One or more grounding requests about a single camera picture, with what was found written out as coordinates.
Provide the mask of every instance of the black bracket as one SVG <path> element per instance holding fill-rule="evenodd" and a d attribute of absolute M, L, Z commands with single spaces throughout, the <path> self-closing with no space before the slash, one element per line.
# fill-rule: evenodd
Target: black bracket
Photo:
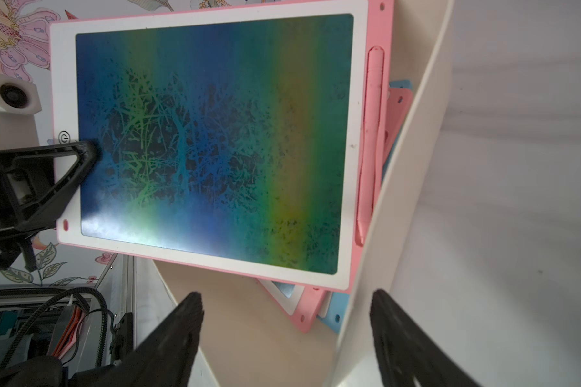
<path fill-rule="evenodd" d="M 372 295 L 370 321 L 385 387 L 478 387 L 383 289 Z"/>
<path fill-rule="evenodd" d="M 125 348 L 117 366 L 92 368 L 69 379 L 68 367 L 57 358 L 33 357 L 0 371 L 0 387 L 185 387 L 203 319 L 202 296 L 192 292 L 135 351 Z"/>
<path fill-rule="evenodd" d="M 54 159 L 76 160 L 54 182 Z M 0 269 L 23 253 L 26 270 L 36 270 L 31 237 L 54 228 L 71 197 L 97 160 L 90 141 L 0 151 Z"/>
<path fill-rule="evenodd" d="M 123 361 L 134 350 L 134 314 L 125 313 L 116 324 L 116 337 L 109 345 L 110 362 Z"/>

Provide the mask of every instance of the stylus pen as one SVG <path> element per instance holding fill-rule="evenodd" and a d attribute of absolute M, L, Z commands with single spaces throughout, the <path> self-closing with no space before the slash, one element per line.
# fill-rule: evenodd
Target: stylus pen
<path fill-rule="evenodd" d="M 359 195 L 357 203 L 357 236 L 359 244 L 364 245 L 372 218 L 372 205 L 375 179 L 375 152 L 377 151 L 377 132 L 381 112 L 381 89 L 383 83 L 383 58 L 385 51 L 376 46 L 368 51 L 366 71 L 366 95 L 364 107 L 364 153 L 359 173 Z"/>

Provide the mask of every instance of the power button icon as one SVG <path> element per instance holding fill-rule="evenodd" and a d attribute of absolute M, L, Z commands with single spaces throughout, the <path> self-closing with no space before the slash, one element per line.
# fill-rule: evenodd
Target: power button icon
<path fill-rule="evenodd" d="M 58 142 L 66 144 L 71 141 L 71 135 L 67 131 L 62 131 L 58 134 Z"/>

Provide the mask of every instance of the pink tablet frame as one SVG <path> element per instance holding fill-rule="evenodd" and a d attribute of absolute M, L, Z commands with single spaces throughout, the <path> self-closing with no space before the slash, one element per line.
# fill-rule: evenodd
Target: pink tablet frame
<path fill-rule="evenodd" d="M 314 2 L 314 1 L 329 1 L 329 0 L 285 0 L 285 4 L 287 3 L 308 3 L 308 2 Z M 380 104 L 382 109 L 380 110 L 380 115 L 379 115 L 379 128 L 377 131 L 377 148 L 380 147 L 379 144 L 383 144 L 384 140 L 385 140 L 385 116 L 386 116 L 386 109 L 384 109 L 383 107 L 386 106 L 387 103 L 387 91 L 388 91 L 388 82 L 389 82 L 389 72 L 390 72 L 390 52 L 391 52 L 391 45 L 392 45 L 392 28 L 393 28 L 393 15 L 394 15 L 394 0 L 358 0 L 358 1 L 367 1 L 368 2 L 368 29 L 367 29 L 367 35 L 366 35 L 366 52 L 365 52 L 365 68 L 367 68 L 367 60 L 368 60 L 368 51 L 374 47 L 374 46 L 379 46 L 381 47 L 384 51 L 385 51 L 385 59 L 383 62 L 383 80 L 382 80 L 382 91 L 381 91 L 381 100 L 380 100 Z M 235 7 L 274 7 L 276 6 L 276 3 L 261 3 L 261 4 L 247 4 L 247 5 L 238 5 Z M 217 8 L 203 8 L 203 9 L 197 9 L 197 10 L 192 10 L 192 11 L 188 11 L 188 12 L 215 12 L 217 10 Z M 142 15 L 132 15 L 132 16 L 125 16 L 125 17 L 142 17 Z M 122 18 L 116 18 L 116 17 L 100 17 L 100 18 L 94 18 L 92 20 L 111 20 L 111 19 L 122 19 Z M 61 20 L 61 21 L 56 21 L 53 23 L 77 23 L 77 22 L 81 22 L 84 20 L 90 20 L 90 19 L 72 19 L 72 20 Z M 364 79 L 364 97 L 363 100 L 365 101 L 365 79 Z M 55 125 L 54 126 L 54 135 L 57 135 L 56 131 L 57 128 Z M 364 149 L 363 149 L 363 145 L 364 145 L 364 134 L 362 133 L 360 135 L 360 152 L 359 152 L 359 159 L 362 160 L 362 158 L 364 157 Z M 367 157 L 374 157 L 375 158 L 375 165 L 383 165 L 383 153 L 382 152 L 369 152 L 367 154 Z M 376 204 L 377 202 L 377 198 L 379 197 L 379 191 L 381 189 L 381 178 L 382 178 L 382 169 L 381 168 L 376 168 L 375 169 L 375 183 L 374 183 L 374 196 L 373 196 L 373 204 Z M 329 288 L 320 288 L 320 290 L 331 290 L 334 292 L 343 292 L 343 293 L 350 293 L 352 290 L 352 285 L 353 282 L 355 280 L 355 276 L 356 276 L 356 272 L 357 272 L 357 268 L 359 267 L 359 261 L 361 260 L 361 256 L 362 256 L 362 246 L 359 246 L 356 243 L 356 238 L 355 238 L 355 233 L 357 228 L 354 227 L 354 235 L 352 238 L 352 252 L 351 252 L 351 271 L 350 271 L 350 276 L 349 276 L 349 285 L 347 287 L 347 289 L 329 289 Z M 160 261 L 166 261 L 165 259 L 160 259 L 160 258 L 153 258 L 153 257 L 147 257 L 147 256 L 143 256 L 144 258 L 150 258 L 150 259 L 156 259 L 156 260 L 160 260 Z M 202 267 L 204 269 L 210 269 L 212 270 L 210 267 L 206 267 L 206 266 L 201 266 L 201 265 L 192 265 L 195 267 Z M 224 271 L 226 273 L 233 273 L 233 274 L 239 274 L 239 275 L 248 275 L 247 273 L 240 273 L 240 272 L 235 272 L 235 271 L 226 271 L 226 270 L 219 270 L 219 271 Z M 264 279 L 269 279 L 272 281 L 280 281 L 279 279 L 275 279 L 275 278 L 264 278 Z M 314 288 L 313 285 L 303 285 L 306 287 L 306 289 L 310 288 Z"/>
<path fill-rule="evenodd" d="M 296 329 L 299 329 L 299 331 L 303 333 L 308 333 L 310 328 L 312 328 L 314 320 L 317 318 L 318 311 L 320 310 L 321 304 L 325 299 L 327 290 L 314 286 L 305 286 L 303 288 L 301 298 L 299 298 L 299 303 L 297 303 L 297 306 L 295 307 L 295 311 L 293 314 L 288 314 L 269 292 L 269 290 L 267 290 L 267 288 L 265 288 L 263 284 L 260 283 L 260 281 L 256 280 L 256 282 L 261 285 L 267 294 L 269 294 L 273 302 L 279 306 L 282 313 L 289 317 L 289 320 L 292 322 Z"/>
<path fill-rule="evenodd" d="M 410 89 L 400 87 L 390 88 L 390 97 L 387 99 L 387 122 L 385 123 L 385 146 L 383 147 L 383 159 L 387 157 L 396 142 L 409 108 L 413 102 L 413 92 Z"/>

